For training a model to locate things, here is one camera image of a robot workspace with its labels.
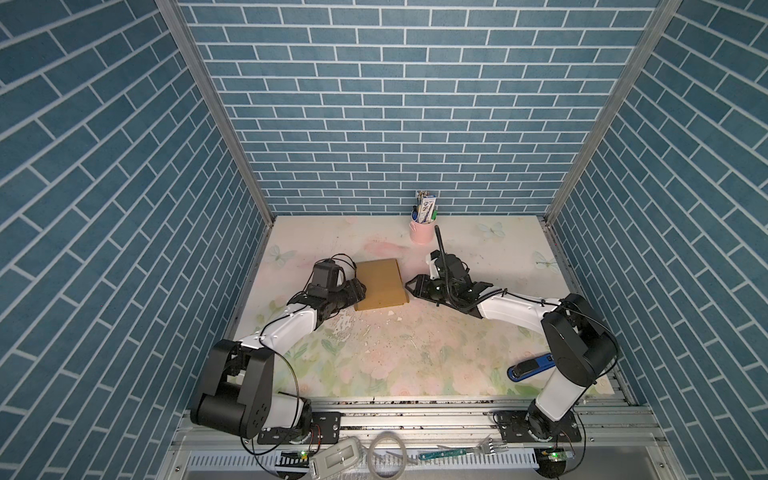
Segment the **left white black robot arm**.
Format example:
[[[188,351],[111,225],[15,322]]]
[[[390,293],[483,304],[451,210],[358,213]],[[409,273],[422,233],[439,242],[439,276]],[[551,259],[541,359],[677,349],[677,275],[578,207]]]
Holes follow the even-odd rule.
[[[283,442],[308,435],[311,403],[299,389],[293,394],[273,391],[276,361],[287,362],[295,344],[365,296],[349,255],[315,262],[304,288],[257,333],[212,347],[192,396],[191,421],[243,440],[272,430]]]

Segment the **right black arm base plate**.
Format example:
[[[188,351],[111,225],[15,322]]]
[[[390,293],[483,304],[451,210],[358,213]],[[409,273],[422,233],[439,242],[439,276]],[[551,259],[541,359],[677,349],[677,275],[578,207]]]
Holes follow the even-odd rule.
[[[547,443],[556,440],[576,443],[583,439],[582,428],[573,411],[558,421],[552,421],[537,412],[523,410],[494,411],[490,417],[507,443]]]

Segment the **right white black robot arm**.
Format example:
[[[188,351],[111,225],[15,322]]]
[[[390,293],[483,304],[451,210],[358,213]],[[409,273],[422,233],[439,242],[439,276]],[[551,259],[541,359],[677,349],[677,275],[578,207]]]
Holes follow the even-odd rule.
[[[438,248],[426,260],[429,272],[408,281],[406,290],[437,306],[545,337],[554,372],[529,405],[525,421],[534,439],[553,440],[570,423],[573,408],[586,391],[616,366],[620,347],[615,335],[581,295],[530,298],[472,280],[465,263],[445,251],[440,228],[434,231]]]

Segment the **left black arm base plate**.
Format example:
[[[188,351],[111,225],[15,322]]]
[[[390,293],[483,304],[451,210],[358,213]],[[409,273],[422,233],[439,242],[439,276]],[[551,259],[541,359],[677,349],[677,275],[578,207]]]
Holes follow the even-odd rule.
[[[293,428],[274,427],[262,430],[256,437],[260,446],[313,443],[333,445],[339,441],[342,414],[338,411],[303,414]]]

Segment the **brown cardboard paper box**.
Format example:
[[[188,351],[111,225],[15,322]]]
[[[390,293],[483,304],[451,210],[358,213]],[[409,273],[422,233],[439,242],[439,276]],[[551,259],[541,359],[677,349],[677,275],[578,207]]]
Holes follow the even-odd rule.
[[[359,263],[357,279],[366,287],[365,298],[354,306],[357,311],[396,307],[409,302],[396,259]]]

